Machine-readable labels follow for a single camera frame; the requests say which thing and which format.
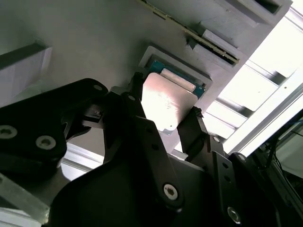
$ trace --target black cable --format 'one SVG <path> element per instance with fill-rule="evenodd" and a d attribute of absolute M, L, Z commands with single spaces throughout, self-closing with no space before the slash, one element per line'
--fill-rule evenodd
<path fill-rule="evenodd" d="M 303 120 L 299 120 L 299 121 L 297 121 L 297 122 L 289 122 L 289 123 L 287 123 L 287 124 L 297 124 L 297 123 L 303 123 Z"/>
<path fill-rule="evenodd" d="M 297 133 L 296 131 L 291 131 L 291 132 L 294 133 L 294 134 L 296 134 L 296 135 L 298 135 L 298 136 L 302 136 L 302 137 L 303 137 L 302 134 L 299 134 L 299 133 Z"/>
<path fill-rule="evenodd" d="M 269 152 L 269 155 L 268 155 L 268 159 L 266 161 L 266 164 L 265 166 L 263 167 L 259 167 L 260 170 L 265 170 L 267 168 L 270 167 L 270 164 L 271 164 L 271 161 L 273 160 L 273 156 L 276 152 L 276 144 L 278 142 L 278 139 L 274 140 L 272 143 L 271 143 L 271 147 L 270 147 L 270 152 Z"/>
<path fill-rule="evenodd" d="M 299 201 L 301 203 L 303 203 L 303 200 L 301 199 L 301 197 L 298 195 L 297 191 L 294 189 L 294 187 L 292 186 L 292 184 L 288 181 L 287 177 L 285 176 L 284 172 L 283 172 L 283 168 L 282 165 L 279 161 L 279 159 L 276 156 L 276 145 L 275 145 L 275 152 L 274 152 L 274 156 L 277 162 L 278 167 L 280 168 L 281 172 L 282 172 L 282 176 L 284 177 L 284 180 L 286 181 L 286 183 L 288 184 L 288 186 L 291 188 L 291 190 L 294 192 L 294 194 L 298 197 Z"/>

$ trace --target black mechanical link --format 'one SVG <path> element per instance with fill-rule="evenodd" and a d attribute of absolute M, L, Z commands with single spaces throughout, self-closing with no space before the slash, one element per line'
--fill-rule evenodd
<path fill-rule="evenodd" d="M 123 93 L 121 96 L 125 104 L 126 114 L 129 117 L 126 120 L 129 123 L 125 130 L 127 140 L 131 142 L 130 147 L 133 148 L 131 153 L 139 158 L 140 168 L 146 169 L 143 172 L 149 173 L 148 176 L 143 176 L 148 184 L 146 188 L 153 190 L 151 194 L 160 205 L 180 212 L 184 204 L 183 192 L 155 123 L 145 118 L 141 101 L 137 97 L 130 93 Z M 165 185 L 167 184 L 176 189 L 176 194 L 178 194 L 176 199 L 169 199 L 165 194 Z"/>
<path fill-rule="evenodd" d="M 143 73 L 135 72 L 131 82 L 128 85 L 129 92 L 136 98 L 142 101 L 142 93 L 143 93 Z"/>
<path fill-rule="evenodd" d="M 289 213 L 283 199 L 270 183 L 270 179 L 263 178 L 258 173 L 251 158 L 234 152 L 228 159 L 234 166 L 237 188 L 246 198 L 246 203 L 242 206 L 243 213 L 250 214 L 249 217 L 258 216 L 258 218 L 248 217 L 252 226 L 281 226 L 282 217 L 277 207 L 280 208 L 280 212 L 287 214 L 287 217 L 294 215 L 292 212 Z"/>
<path fill-rule="evenodd" d="M 66 140 L 89 130 L 76 119 L 107 88 L 83 79 L 0 109 L 0 171 L 21 175 L 53 174 L 66 152 Z"/>
<path fill-rule="evenodd" d="M 183 152 L 188 154 L 187 161 L 203 168 L 213 178 L 217 207 L 224 217 L 224 223 L 238 225 L 243 220 L 240 218 L 241 201 L 232 163 L 224 157 L 222 143 L 208 134 L 201 116 L 201 110 L 194 107 L 179 124 Z M 239 221 L 230 217 L 232 213 L 239 217 Z"/>

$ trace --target screw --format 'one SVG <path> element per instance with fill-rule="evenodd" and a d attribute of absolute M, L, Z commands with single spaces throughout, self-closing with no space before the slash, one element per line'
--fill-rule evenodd
<path fill-rule="evenodd" d="M 245 162 L 246 161 L 246 158 L 245 158 L 245 156 L 243 155 L 243 154 L 238 154 L 238 156 L 239 156 L 239 158 L 243 161 L 243 162 Z"/>
<path fill-rule="evenodd" d="M 17 136 L 17 129 L 10 125 L 0 125 L 0 139 L 6 140 Z"/>
<path fill-rule="evenodd" d="M 218 137 L 213 136 L 214 141 L 216 141 L 217 143 L 220 143 L 220 140 Z"/>
<path fill-rule="evenodd" d="M 102 91 L 102 87 L 100 87 L 99 85 L 94 85 L 94 88 L 99 90 L 99 91 Z"/>
<path fill-rule="evenodd" d="M 178 198 L 178 192 L 171 184 L 166 184 L 163 187 L 164 193 L 170 200 L 176 200 Z"/>
<path fill-rule="evenodd" d="M 51 150 L 56 146 L 56 141 L 51 136 L 40 136 L 36 140 L 36 145 L 43 150 Z"/>
<path fill-rule="evenodd" d="M 227 213 L 228 216 L 234 221 L 234 223 L 236 223 L 237 225 L 241 224 L 240 216 L 234 208 L 232 207 L 227 208 Z"/>
<path fill-rule="evenodd" d="M 130 100 L 135 101 L 136 99 L 133 96 L 128 96 Z"/>

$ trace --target bolt hole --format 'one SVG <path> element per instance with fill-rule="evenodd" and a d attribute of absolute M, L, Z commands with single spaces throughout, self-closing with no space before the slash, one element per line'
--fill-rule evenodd
<path fill-rule="evenodd" d="M 152 130 L 149 129 L 149 128 L 147 128 L 146 131 L 147 131 L 148 133 L 152 133 Z"/>
<path fill-rule="evenodd" d="M 231 179 L 230 179 L 228 176 L 224 176 L 224 178 L 225 178 L 225 180 L 226 180 L 227 182 L 229 182 L 229 183 L 232 182 Z"/>
<path fill-rule="evenodd" d="M 242 160 L 242 161 L 246 161 L 246 158 L 242 155 L 242 154 L 238 154 L 239 158 Z"/>
<path fill-rule="evenodd" d="M 44 139 L 41 141 L 41 144 L 49 146 L 51 145 L 51 141 L 49 139 Z"/>
<path fill-rule="evenodd" d="M 223 165 L 226 169 L 229 168 L 228 165 L 227 165 L 226 163 L 222 163 L 222 165 Z"/>
<path fill-rule="evenodd" d="M 172 190 L 170 188 L 167 189 L 167 193 L 170 194 L 170 195 L 174 195 L 175 194 L 174 190 Z"/>
<path fill-rule="evenodd" d="M 217 143 L 220 143 L 220 140 L 218 137 L 213 136 L 214 141 L 216 141 Z"/>
<path fill-rule="evenodd" d="M 128 96 L 128 98 L 132 101 L 135 101 L 136 99 L 133 96 Z"/>
<path fill-rule="evenodd" d="M 0 133 L 5 135 L 10 135 L 12 132 L 10 129 L 2 129 L 0 130 Z"/>
<path fill-rule="evenodd" d="M 102 91 L 102 87 L 100 87 L 99 85 L 94 85 L 94 88 L 99 90 L 99 91 Z"/>
<path fill-rule="evenodd" d="M 232 207 L 227 208 L 227 213 L 229 217 L 234 221 L 234 223 L 236 223 L 237 225 L 241 224 L 240 216 L 234 208 Z"/>
<path fill-rule="evenodd" d="M 159 150 L 159 146 L 156 145 L 156 144 L 152 144 L 151 147 L 152 147 L 154 150 Z"/>

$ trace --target white metal plate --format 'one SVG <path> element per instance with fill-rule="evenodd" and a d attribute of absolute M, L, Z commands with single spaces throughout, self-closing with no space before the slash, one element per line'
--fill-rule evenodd
<path fill-rule="evenodd" d="M 158 73 L 151 73 L 143 85 L 146 118 L 154 121 L 160 131 L 175 130 L 197 101 L 197 96 Z"/>

